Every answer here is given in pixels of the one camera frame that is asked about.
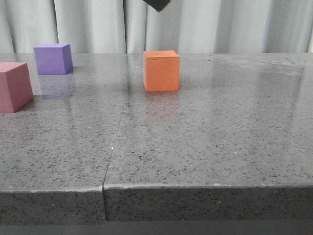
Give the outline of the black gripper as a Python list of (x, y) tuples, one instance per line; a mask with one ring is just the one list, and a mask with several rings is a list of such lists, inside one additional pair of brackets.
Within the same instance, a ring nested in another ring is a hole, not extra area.
[(161, 12), (169, 3), (170, 0), (143, 0), (157, 12)]

